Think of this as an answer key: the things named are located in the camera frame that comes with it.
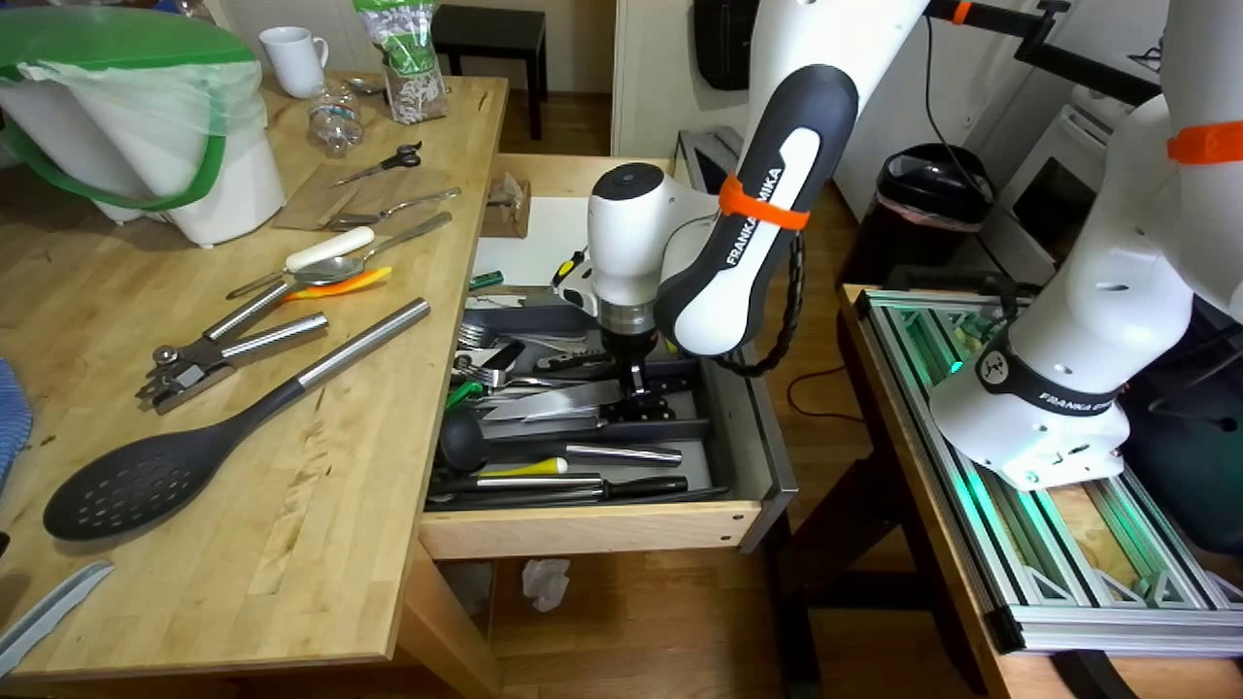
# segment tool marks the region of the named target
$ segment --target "green handle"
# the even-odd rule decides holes
[[[8,122],[4,139],[51,187],[58,187],[66,193],[78,193],[78,200],[104,201],[104,205],[120,205],[120,210],[179,210],[179,205],[192,205],[192,201],[206,200],[206,189],[218,182],[218,177],[224,166],[224,136],[208,134],[202,139],[202,160],[198,160],[198,170],[186,182],[186,189],[163,193],[163,200],[131,200],[131,193],[100,189],[93,182],[74,178],[70,170],[51,164],[48,152],[17,122]]]

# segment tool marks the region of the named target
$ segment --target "wooden drawer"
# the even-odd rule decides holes
[[[541,193],[585,200],[596,178],[628,160],[572,160],[572,157],[502,157],[502,166],[519,166],[533,177],[533,205]],[[554,245],[572,252],[583,245],[583,226],[567,222],[567,240]],[[785,455],[778,416],[770,408],[767,386],[735,378],[717,367],[700,367],[694,416],[712,425],[712,435],[693,442],[704,455],[704,476],[694,481],[715,485],[704,503],[650,503],[650,507],[553,507],[553,509],[439,509],[422,512],[422,544],[436,558],[510,558],[510,556],[596,556],[596,551],[676,551],[676,547],[756,547],[774,522],[798,496],[798,478]]]

